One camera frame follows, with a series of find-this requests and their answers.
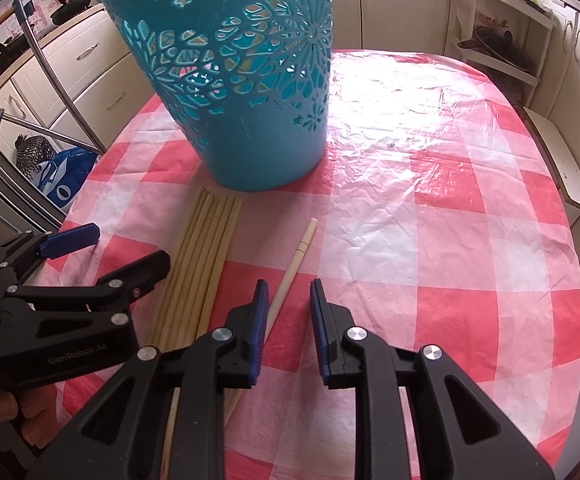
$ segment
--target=pink checkered tablecloth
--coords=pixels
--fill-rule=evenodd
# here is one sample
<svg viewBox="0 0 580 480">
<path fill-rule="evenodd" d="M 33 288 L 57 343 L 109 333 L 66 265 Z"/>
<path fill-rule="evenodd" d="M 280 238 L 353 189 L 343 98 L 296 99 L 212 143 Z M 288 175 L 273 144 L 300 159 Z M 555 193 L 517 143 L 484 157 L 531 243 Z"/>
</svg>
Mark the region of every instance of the pink checkered tablecloth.
<svg viewBox="0 0 580 480">
<path fill-rule="evenodd" d="M 308 284 L 390 344 L 444 348 L 554 464 L 580 385 L 580 273 L 563 206 L 525 126 L 489 80 L 424 54 L 334 55 L 327 153 L 289 186 L 242 193 L 211 326 L 271 294 L 311 217 L 319 228 L 226 430 L 229 479 L 353 477 L 355 397 L 319 376 Z M 89 285 L 163 248 L 199 186 L 219 188 L 158 98 L 94 168 L 64 227 L 101 240 L 45 265 Z M 145 341 L 156 294 L 134 308 Z M 66 421 L 113 370 L 58 386 Z M 413 444 L 411 425 L 408 437 Z M 412 470 L 419 475 L 416 458 Z"/>
</svg>

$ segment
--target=metal screw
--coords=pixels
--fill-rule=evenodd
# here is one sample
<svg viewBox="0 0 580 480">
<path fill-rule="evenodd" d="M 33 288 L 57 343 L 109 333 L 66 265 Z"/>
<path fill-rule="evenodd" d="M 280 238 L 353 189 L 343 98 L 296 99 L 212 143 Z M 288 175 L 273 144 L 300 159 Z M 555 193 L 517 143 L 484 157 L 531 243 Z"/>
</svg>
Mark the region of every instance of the metal screw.
<svg viewBox="0 0 580 480">
<path fill-rule="evenodd" d="M 143 348 L 138 349 L 136 356 L 141 361 L 152 361 L 154 357 L 157 356 L 157 349 L 153 346 L 144 346 Z"/>
<path fill-rule="evenodd" d="M 119 326 L 122 326 L 122 325 L 127 324 L 127 322 L 129 320 L 130 320 L 130 318 L 128 317 L 128 315 L 127 314 L 124 314 L 122 312 L 118 312 L 117 314 L 114 314 L 112 316 L 112 322 L 115 325 L 119 325 Z"/>
<path fill-rule="evenodd" d="M 352 339 L 352 341 L 363 341 L 368 337 L 368 332 L 360 326 L 353 326 L 352 328 L 347 329 L 347 336 Z"/>
<path fill-rule="evenodd" d="M 224 326 L 212 331 L 212 339 L 215 341 L 227 341 L 230 337 L 232 337 L 232 331 Z"/>
<path fill-rule="evenodd" d="M 443 354 L 443 351 L 437 345 L 428 345 L 423 348 L 423 355 L 426 359 L 430 359 L 430 361 L 440 359 Z"/>
</svg>

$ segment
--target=chopstick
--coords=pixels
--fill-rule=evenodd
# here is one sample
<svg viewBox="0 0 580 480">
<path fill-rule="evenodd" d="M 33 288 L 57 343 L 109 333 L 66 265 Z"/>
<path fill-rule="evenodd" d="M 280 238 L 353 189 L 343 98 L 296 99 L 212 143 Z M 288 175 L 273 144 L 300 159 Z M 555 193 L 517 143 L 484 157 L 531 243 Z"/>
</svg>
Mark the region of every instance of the chopstick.
<svg viewBox="0 0 580 480">
<path fill-rule="evenodd" d="M 288 265 L 283 278 L 281 279 L 281 283 L 276 289 L 275 297 L 272 300 L 272 303 L 270 303 L 270 308 L 267 312 L 267 325 L 265 327 L 265 338 L 263 339 L 264 344 L 265 341 L 267 341 L 270 332 L 272 332 L 276 318 L 279 316 L 279 312 L 281 312 L 281 306 L 285 302 L 285 298 L 287 298 L 292 282 L 299 272 L 299 267 L 301 267 L 305 253 L 307 252 L 308 247 L 314 238 L 314 233 L 316 232 L 318 225 L 319 221 L 316 218 L 311 218 L 310 222 L 308 222 L 308 226 L 306 227 L 305 232 L 301 237 L 301 241 L 294 251 L 294 256 L 292 256 L 290 264 Z M 232 413 L 234 412 L 234 409 L 236 408 L 237 403 L 241 398 L 242 392 L 243 390 L 230 390 L 225 396 L 225 424 L 230 421 L 230 417 L 232 416 Z"/>
<path fill-rule="evenodd" d="M 173 271 L 157 303 L 152 343 L 167 352 L 190 346 L 208 330 L 221 273 L 243 200 L 201 189 L 193 201 Z M 180 399 L 172 398 L 161 461 L 167 474 Z"/>
</svg>

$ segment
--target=cookware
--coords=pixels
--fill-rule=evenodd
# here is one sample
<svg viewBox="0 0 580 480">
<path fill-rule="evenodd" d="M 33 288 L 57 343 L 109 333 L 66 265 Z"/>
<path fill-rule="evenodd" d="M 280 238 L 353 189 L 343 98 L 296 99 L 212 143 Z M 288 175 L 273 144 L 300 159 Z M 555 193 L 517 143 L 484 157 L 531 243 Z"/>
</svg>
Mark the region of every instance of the cookware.
<svg viewBox="0 0 580 480">
<path fill-rule="evenodd" d="M 83 12 L 92 3 L 92 0 L 57 0 L 60 7 L 50 16 L 54 25 L 62 25 L 77 14 Z"/>
<path fill-rule="evenodd" d="M 500 36 L 489 27 L 477 27 L 474 29 L 474 37 L 475 40 L 462 41 L 458 47 L 484 50 L 485 54 L 504 61 L 522 72 L 532 72 L 532 61 L 513 43 L 512 33 L 509 30 Z"/>
<path fill-rule="evenodd" d="M 0 75 L 8 69 L 21 55 L 29 49 L 25 35 L 20 32 L 15 37 L 7 38 L 0 43 Z"/>
</svg>

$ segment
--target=wooden chopstick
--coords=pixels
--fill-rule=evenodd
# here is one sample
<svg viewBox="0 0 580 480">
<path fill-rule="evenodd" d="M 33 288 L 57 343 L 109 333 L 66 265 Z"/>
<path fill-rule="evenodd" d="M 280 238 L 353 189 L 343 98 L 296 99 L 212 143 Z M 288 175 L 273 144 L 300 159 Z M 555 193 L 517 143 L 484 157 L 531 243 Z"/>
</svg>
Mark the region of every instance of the wooden chopstick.
<svg viewBox="0 0 580 480">
<path fill-rule="evenodd" d="M 199 189 L 192 202 L 191 211 L 192 214 L 189 216 L 187 224 L 185 225 L 185 231 L 183 232 L 183 238 L 181 244 L 179 245 L 179 250 L 177 251 L 177 258 L 174 265 L 170 269 L 167 275 L 166 281 L 163 286 L 163 290 L 159 296 L 156 306 L 156 316 L 151 330 L 151 340 L 150 343 L 154 346 L 159 346 L 161 339 L 161 331 L 164 323 L 166 322 L 166 317 L 168 311 L 171 309 L 170 302 L 172 299 L 172 292 L 176 282 L 176 277 L 181 272 L 181 265 L 183 263 L 183 257 L 185 256 L 185 251 L 190 243 L 190 238 L 192 236 L 192 231 L 195 227 L 196 222 L 199 218 L 199 213 L 201 212 L 202 201 L 205 200 L 205 196 L 208 191 L 205 188 Z"/>
<path fill-rule="evenodd" d="M 294 281 L 297 272 L 299 272 L 299 267 L 303 262 L 303 258 L 305 257 L 305 253 L 310 246 L 312 239 L 314 238 L 314 233 L 317 230 L 319 225 L 319 221 L 316 218 L 310 219 L 308 222 L 308 226 L 301 237 L 301 241 L 299 242 L 298 247 L 294 251 L 294 256 L 290 261 L 287 269 L 285 270 L 285 274 L 281 279 L 281 283 L 279 283 L 279 287 L 276 289 L 275 297 L 270 303 L 270 308 L 267 312 L 267 324 L 265 326 L 265 338 L 263 338 L 263 342 L 267 341 L 270 332 L 272 331 L 272 327 L 275 325 L 276 318 L 279 316 L 279 312 L 281 312 L 281 306 L 285 301 L 285 298 L 288 295 L 292 282 Z M 225 414 L 224 420 L 225 424 L 227 424 L 234 412 L 234 409 L 241 398 L 241 393 L 243 390 L 230 390 L 225 397 Z"/>
<path fill-rule="evenodd" d="M 203 300 L 203 308 L 201 310 L 201 317 L 199 319 L 199 326 L 196 331 L 196 337 L 200 337 L 208 331 L 210 316 L 212 315 L 212 307 L 214 306 L 216 292 L 219 288 L 221 274 L 223 273 L 223 266 L 225 265 L 225 259 L 228 256 L 228 249 L 230 248 L 230 240 L 234 234 L 234 228 L 237 225 L 237 219 L 239 218 L 242 205 L 243 199 L 236 198 L 234 200 L 227 225 L 225 226 L 224 234 L 217 248 L 217 254 L 214 260 L 214 265 L 211 269 L 207 291 Z"/>
</svg>

